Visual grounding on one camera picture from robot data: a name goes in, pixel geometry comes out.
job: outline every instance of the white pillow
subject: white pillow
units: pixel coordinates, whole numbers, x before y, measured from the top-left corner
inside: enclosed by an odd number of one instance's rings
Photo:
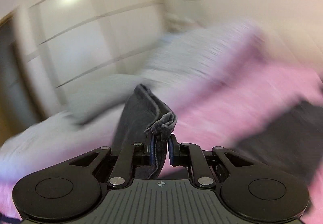
[[[147,79],[128,74],[114,74],[87,83],[67,99],[67,109],[77,124],[86,124],[104,111],[125,103],[138,84],[149,86]]]
[[[208,86],[233,79],[248,59],[260,56],[261,45],[262,30],[252,21],[200,28],[155,49],[140,75],[159,82],[152,91],[177,112]]]

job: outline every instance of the dark gray fabric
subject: dark gray fabric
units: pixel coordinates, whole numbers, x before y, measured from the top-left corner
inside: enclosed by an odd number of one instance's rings
[[[158,177],[166,159],[168,139],[174,130],[177,117],[144,85],[138,85],[123,109],[112,151],[118,154],[125,145],[144,143],[148,135],[154,138],[153,166],[136,169],[136,178]]]
[[[0,223],[10,223],[10,224],[19,224],[22,220],[6,217],[0,213]]]
[[[302,101],[232,150],[310,185],[323,155],[323,107]]]

